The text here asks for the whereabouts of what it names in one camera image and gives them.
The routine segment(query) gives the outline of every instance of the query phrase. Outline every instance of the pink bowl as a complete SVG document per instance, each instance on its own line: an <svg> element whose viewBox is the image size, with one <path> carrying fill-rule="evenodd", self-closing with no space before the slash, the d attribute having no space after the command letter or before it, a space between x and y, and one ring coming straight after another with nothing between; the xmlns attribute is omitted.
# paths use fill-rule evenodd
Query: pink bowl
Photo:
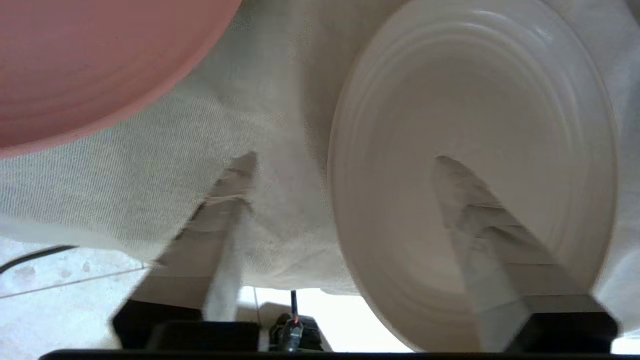
<svg viewBox="0 0 640 360"><path fill-rule="evenodd" d="M0 158L142 109L202 60L240 2L0 1Z"/></svg>

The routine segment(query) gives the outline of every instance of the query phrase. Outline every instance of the tile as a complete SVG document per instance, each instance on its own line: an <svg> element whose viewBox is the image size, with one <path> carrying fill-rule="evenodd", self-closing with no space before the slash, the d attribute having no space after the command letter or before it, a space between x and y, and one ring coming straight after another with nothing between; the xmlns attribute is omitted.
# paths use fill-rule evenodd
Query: tile
<svg viewBox="0 0 640 360"><path fill-rule="evenodd" d="M261 324L270 327L290 311L288 291L256 288ZM298 290L298 311L313 316L335 352L411 352L376 318L360 296L329 295L320 289ZM348 320L353 326L345 326Z"/></svg>
<svg viewBox="0 0 640 360"><path fill-rule="evenodd" d="M111 316L147 270L133 270L0 299L0 359L37 359L61 348L117 348Z"/></svg>
<svg viewBox="0 0 640 360"><path fill-rule="evenodd" d="M612 354L639 355L640 338L618 338L611 343Z"/></svg>
<svg viewBox="0 0 640 360"><path fill-rule="evenodd" d="M51 246L0 238L0 263ZM27 261L1 274L0 298L137 268L142 268L142 263L120 251L71 249Z"/></svg>
<svg viewBox="0 0 640 360"><path fill-rule="evenodd" d="M255 301L255 289L253 286L243 286L240 288L236 321L259 323L258 306Z"/></svg>

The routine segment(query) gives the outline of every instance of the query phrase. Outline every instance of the black cable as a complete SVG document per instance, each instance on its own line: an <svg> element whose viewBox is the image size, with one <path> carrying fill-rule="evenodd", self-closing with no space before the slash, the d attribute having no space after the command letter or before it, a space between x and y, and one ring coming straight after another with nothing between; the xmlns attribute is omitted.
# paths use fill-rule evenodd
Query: black cable
<svg viewBox="0 0 640 360"><path fill-rule="evenodd" d="M4 264L3 266L0 266L0 274L2 274L3 272L9 270L10 268L16 266L16 265L20 265L24 262L27 262L29 260L34 260L34 259L38 259L38 258L42 258L43 256L47 256L47 255L53 255L53 254L57 254L59 252L63 252L66 250L70 250L70 249L74 249L77 246L70 246L70 245L62 245L62 246L54 246L54 247L49 247L47 249L44 250L39 250L36 252L32 252L30 254L26 254L25 256L21 256L19 258L13 259L11 261L9 261L8 263Z"/></svg>
<svg viewBox="0 0 640 360"><path fill-rule="evenodd" d="M294 318L298 316L298 298L296 297L296 290L291 290L291 314Z"/></svg>

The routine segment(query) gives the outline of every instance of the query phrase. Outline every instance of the folded cloth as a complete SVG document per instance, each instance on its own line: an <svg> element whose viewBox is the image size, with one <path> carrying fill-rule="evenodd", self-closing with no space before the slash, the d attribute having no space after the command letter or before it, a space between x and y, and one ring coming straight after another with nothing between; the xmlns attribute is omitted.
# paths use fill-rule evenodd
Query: folded cloth
<svg viewBox="0 0 640 360"><path fill-rule="evenodd" d="M0 160L0 235L154 259L233 158L258 169L233 237L244 283L354 291L326 179L340 90L402 0L245 0L216 48L133 118ZM622 0L548 0L601 72L621 137L618 225L598 298L640 327L640 29Z"/></svg>

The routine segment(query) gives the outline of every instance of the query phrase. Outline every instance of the white tile floor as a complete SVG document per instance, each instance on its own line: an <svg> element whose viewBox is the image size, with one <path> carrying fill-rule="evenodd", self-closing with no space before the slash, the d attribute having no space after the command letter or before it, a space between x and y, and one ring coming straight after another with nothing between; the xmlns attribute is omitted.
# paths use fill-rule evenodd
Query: white tile floor
<svg viewBox="0 0 640 360"><path fill-rule="evenodd" d="M0 238L0 264L44 247ZM110 317L145 274L139 261L122 253L73 249L0 275L0 359L32 360L60 348L117 348ZM238 302L238 320L268 328L287 311L290 297L288 291L246 286ZM409 351L362 297L304 289L298 307L316 319L333 351ZM613 350L638 354L640 339L617 340Z"/></svg>

